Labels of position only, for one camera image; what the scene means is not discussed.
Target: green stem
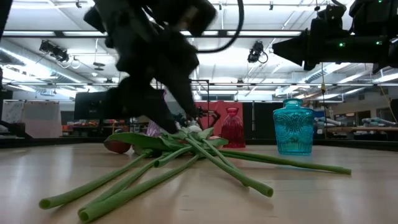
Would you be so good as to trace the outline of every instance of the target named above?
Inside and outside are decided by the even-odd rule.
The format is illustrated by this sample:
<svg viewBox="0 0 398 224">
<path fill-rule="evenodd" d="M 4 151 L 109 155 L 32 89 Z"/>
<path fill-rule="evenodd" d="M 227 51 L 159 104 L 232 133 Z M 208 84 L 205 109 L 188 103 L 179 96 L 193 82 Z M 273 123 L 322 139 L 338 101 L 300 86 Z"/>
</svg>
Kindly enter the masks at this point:
<svg viewBox="0 0 398 224">
<path fill-rule="evenodd" d="M 141 169 L 139 169 L 137 172 L 132 173 L 131 175 L 127 176 L 126 178 L 120 180 L 118 183 L 113 185 L 111 188 L 109 188 L 107 191 L 102 193 L 99 197 L 95 198 L 94 200 L 88 202 L 85 206 L 81 207 L 78 211 L 81 212 L 82 210 L 86 209 L 87 207 L 92 206 L 93 204 L 96 204 L 98 202 L 102 202 L 103 200 L 106 200 L 110 196 L 126 189 L 129 187 L 135 180 L 137 180 L 142 174 L 144 174 L 147 170 L 149 170 L 155 162 L 159 161 L 159 159 L 164 158 L 165 156 L 161 156 L 157 159 L 154 159 L 153 161 L 148 162 L 145 166 L 143 166 Z"/>
<path fill-rule="evenodd" d="M 155 161 L 154 167 L 162 167 L 162 166 L 166 165 L 166 163 L 170 162 L 172 159 L 176 158 L 177 156 L 182 155 L 191 150 L 192 150 L 191 146 L 183 147 L 183 148 L 171 153 L 167 157 L 165 157 L 163 159 L 159 159 L 158 161 Z"/>
<path fill-rule="evenodd" d="M 96 218 L 99 218 L 110 211 L 114 210 L 115 208 L 118 208 L 122 204 L 128 202 L 130 199 L 134 198 L 135 196 L 155 187 L 156 185 L 162 183 L 163 181 L 175 176 L 176 174 L 180 173 L 187 167 L 190 167 L 197 159 L 199 158 L 199 155 L 196 155 L 192 159 L 190 159 L 187 163 L 184 165 L 174 169 L 170 170 L 158 177 L 155 177 L 151 180 L 145 181 L 144 183 L 141 183 L 131 189 L 126 189 L 123 190 L 106 200 L 103 200 L 102 202 L 98 202 L 92 206 L 87 207 L 83 211 L 79 213 L 79 218 L 81 221 L 88 223 Z"/>
<path fill-rule="evenodd" d="M 247 156 L 239 156 L 239 155 L 225 153 L 225 152 L 223 152 L 223 155 L 226 156 L 226 157 L 229 157 L 229 158 L 234 158 L 234 159 L 243 159 L 243 160 L 247 160 L 247 161 L 264 162 L 264 163 L 268 163 L 268 164 L 283 165 L 283 164 L 278 163 L 278 162 L 267 161 L 267 160 L 264 160 L 264 159 L 256 159 L 256 158 L 247 157 Z"/>
<path fill-rule="evenodd" d="M 39 207 L 41 209 L 50 209 L 53 207 L 57 207 L 59 205 L 63 205 L 64 203 L 74 201 L 74 200 L 80 198 L 81 196 L 93 191 L 94 189 L 97 189 L 98 187 L 100 187 L 103 184 L 107 183 L 108 181 L 114 179 L 115 177 L 123 174 L 125 171 L 127 171 L 127 170 L 131 169 L 133 166 L 135 166 L 141 159 L 143 159 L 151 154 L 152 153 L 145 152 L 141 156 L 135 158 L 133 161 L 131 161 L 128 164 L 126 164 L 125 166 L 123 166 L 122 168 L 116 169 L 108 174 L 105 174 L 104 176 L 102 176 L 96 180 L 92 180 L 91 182 L 89 182 L 81 187 L 75 188 L 73 190 L 70 190 L 66 193 L 63 193 L 63 194 L 60 194 L 57 196 L 43 198 L 39 202 Z"/>
<path fill-rule="evenodd" d="M 277 162 L 280 165 L 289 165 L 289 166 L 301 167 L 301 168 L 306 168 L 306 169 L 326 170 L 326 171 L 330 171 L 330 172 L 336 172 L 339 174 L 351 175 L 351 169 L 347 169 L 344 167 L 326 166 L 326 165 L 320 165 L 320 164 L 298 162 L 298 161 L 292 161 L 289 159 L 281 159 L 281 158 L 277 158 L 277 157 L 273 157 L 273 156 L 267 156 L 267 155 L 263 155 L 263 154 L 255 154 L 255 153 L 250 153 L 250 152 L 225 151 L 225 150 L 220 150 L 220 152 L 223 154 L 227 153 L 227 154 L 233 154 L 233 155 L 238 155 L 238 156 L 260 159 L 260 160 L 263 160 L 266 162 L 268 162 L 268 161 Z"/>
<path fill-rule="evenodd" d="M 206 139 L 201 139 L 218 157 L 219 157 L 219 159 L 221 159 L 221 161 L 223 161 L 227 166 L 229 166 L 230 168 L 232 168 L 232 169 L 234 169 L 234 170 L 236 170 L 236 171 L 238 171 L 238 172 L 240 172 L 240 173 L 242 173 L 242 171 L 241 170 L 239 170 L 231 161 L 229 161 L 229 160 L 227 160 L 227 158 L 225 158 L 225 156 L 223 156 L 222 155 L 222 153 L 220 153 L 219 152 L 219 150 L 218 149 L 216 149 L 213 145 L 211 145 Z"/>
<path fill-rule="evenodd" d="M 209 159 L 212 163 L 214 163 L 216 166 L 218 166 L 220 169 L 223 171 L 229 173 L 231 176 L 235 177 L 238 179 L 240 182 L 246 184 L 249 187 L 252 187 L 256 189 L 258 192 L 261 194 L 271 197 L 272 194 L 274 194 L 274 190 L 270 188 L 269 186 L 260 183 L 256 180 L 253 180 L 249 177 L 246 177 L 244 174 L 241 172 L 236 171 L 235 169 L 225 165 L 224 163 L 220 162 L 219 160 L 215 159 L 211 154 L 209 154 L 207 151 L 202 149 L 198 144 L 196 144 L 194 141 L 192 141 L 190 138 L 185 138 L 187 142 L 189 142 L 193 147 L 195 147 L 198 151 L 200 151 L 207 159 Z"/>
</svg>

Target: vase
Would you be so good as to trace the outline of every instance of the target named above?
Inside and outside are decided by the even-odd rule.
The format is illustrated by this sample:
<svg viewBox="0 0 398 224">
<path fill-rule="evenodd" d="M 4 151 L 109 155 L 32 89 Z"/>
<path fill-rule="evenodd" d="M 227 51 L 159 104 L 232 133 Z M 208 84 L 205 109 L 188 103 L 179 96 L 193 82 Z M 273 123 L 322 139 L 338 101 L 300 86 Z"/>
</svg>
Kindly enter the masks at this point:
<svg viewBox="0 0 398 224">
<path fill-rule="evenodd" d="M 274 110 L 277 147 L 280 154 L 310 155 L 313 141 L 314 112 L 301 107 L 302 100 L 284 100 L 284 107 Z"/>
<path fill-rule="evenodd" d="M 243 122 L 238 115 L 239 108 L 227 108 L 227 117 L 221 127 L 221 137 L 228 140 L 227 148 L 246 147 L 243 133 Z"/>
</svg>

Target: red glass vase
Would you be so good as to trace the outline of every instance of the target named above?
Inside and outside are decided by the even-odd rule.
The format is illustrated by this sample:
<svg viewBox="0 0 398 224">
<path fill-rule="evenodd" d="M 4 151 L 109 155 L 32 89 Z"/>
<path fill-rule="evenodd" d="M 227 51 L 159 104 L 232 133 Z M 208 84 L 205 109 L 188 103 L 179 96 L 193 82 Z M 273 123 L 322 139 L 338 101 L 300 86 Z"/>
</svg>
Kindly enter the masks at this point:
<svg viewBox="0 0 398 224">
<path fill-rule="evenodd" d="M 221 137 L 229 141 L 224 146 L 228 148 L 243 148 L 246 147 L 243 133 L 243 122 L 239 116 L 237 116 L 239 108 L 227 108 L 227 117 L 224 119 L 223 126 L 221 128 Z"/>
</svg>

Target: blue glass vase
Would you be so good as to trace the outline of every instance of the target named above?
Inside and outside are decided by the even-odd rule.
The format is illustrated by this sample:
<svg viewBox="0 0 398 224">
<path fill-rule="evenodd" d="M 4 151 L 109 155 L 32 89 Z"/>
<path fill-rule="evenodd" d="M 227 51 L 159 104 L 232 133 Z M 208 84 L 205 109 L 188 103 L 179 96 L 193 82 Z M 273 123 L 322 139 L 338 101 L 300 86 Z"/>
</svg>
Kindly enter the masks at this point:
<svg viewBox="0 0 398 224">
<path fill-rule="evenodd" d="M 274 110 L 276 141 L 280 154 L 310 155 L 314 113 L 302 108 L 300 99 L 284 100 L 284 108 Z"/>
</svg>

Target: ceiling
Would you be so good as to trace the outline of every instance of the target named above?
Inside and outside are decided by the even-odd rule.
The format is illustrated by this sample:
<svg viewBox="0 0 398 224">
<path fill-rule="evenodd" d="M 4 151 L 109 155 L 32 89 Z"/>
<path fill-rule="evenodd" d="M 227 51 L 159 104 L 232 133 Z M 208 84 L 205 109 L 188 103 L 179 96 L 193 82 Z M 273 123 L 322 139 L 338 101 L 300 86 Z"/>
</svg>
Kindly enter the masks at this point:
<svg viewBox="0 0 398 224">
<path fill-rule="evenodd" d="M 217 0 L 210 1 L 217 9 L 221 3 L 221 10 L 218 10 L 218 18 L 208 28 L 208 30 L 235 30 L 238 25 L 238 7 L 236 1 Z M 341 0 L 345 5 L 352 4 L 352 0 Z M 12 10 L 6 25 L 7 31 L 24 30 L 94 30 L 90 25 L 83 21 L 85 12 L 92 5 L 92 1 L 80 1 L 82 8 L 76 7 L 76 2 L 72 0 L 14 0 Z M 245 20 L 243 30 L 304 30 L 310 26 L 311 20 L 315 17 L 313 8 L 316 0 L 273 0 L 274 8 L 269 10 L 269 1 L 264 0 L 244 0 L 245 4 Z M 327 1 L 318 2 L 322 7 Z M 343 18 L 343 28 L 349 29 L 351 26 L 351 18 L 346 12 Z M 42 40 L 49 40 L 51 43 L 67 49 L 71 58 L 80 61 L 68 63 L 57 63 L 53 58 L 44 55 L 39 51 Z M 249 49 L 255 41 L 263 41 L 269 59 L 265 64 L 248 63 L 247 57 Z M 209 80 L 213 83 L 231 83 L 238 79 L 243 79 L 245 83 L 304 83 L 304 80 L 312 77 L 312 84 L 321 83 L 322 76 L 316 74 L 321 71 L 321 65 L 314 68 L 310 72 L 303 71 L 303 68 L 280 58 L 269 49 L 272 43 L 279 42 L 283 39 L 263 38 L 240 38 L 232 47 L 217 54 L 200 54 L 200 66 L 197 73 L 192 74 L 192 78 Z M 199 49 L 214 49 L 224 45 L 229 39 L 226 38 L 195 38 L 190 39 L 191 43 Z M 119 73 L 114 64 L 117 60 L 117 53 L 113 49 L 105 47 L 104 39 L 91 38 L 40 38 L 29 37 L 24 38 L 23 35 L 18 38 L 7 38 L 7 32 L 0 45 L 1 49 L 10 54 L 22 57 L 22 59 L 30 60 L 27 65 L 31 74 L 37 74 L 41 69 L 47 68 L 50 71 L 56 71 L 59 74 L 51 82 L 57 83 L 103 83 L 107 78 L 118 82 L 119 78 L 125 77 L 126 74 Z M 103 71 L 96 71 L 93 62 L 105 64 Z M 324 69 L 326 83 L 369 83 L 371 79 L 377 79 L 380 74 L 370 76 L 371 65 L 345 63 L 335 65 L 325 63 Z M 394 73 L 390 68 L 386 70 L 386 74 Z M 49 82 L 48 80 L 24 80 L 20 82 Z M 43 85 L 29 85 L 29 88 L 43 88 Z M 82 90 L 86 91 L 91 88 L 93 91 L 103 90 L 103 86 L 89 87 L 86 86 Z M 212 86 L 211 90 L 236 91 L 236 86 Z M 358 89 L 354 86 L 346 86 L 344 88 L 328 88 L 333 94 L 342 94 L 350 90 Z M 76 88 L 70 88 L 70 91 L 76 91 Z M 301 96 L 304 94 L 311 95 L 320 93 L 318 85 L 314 86 L 290 86 L 290 85 L 267 85 L 267 86 L 245 86 L 244 94 L 252 95 L 270 95 L 274 97 L 285 97 L 290 95 Z M 318 95 L 304 98 L 316 98 Z"/>
</svg>

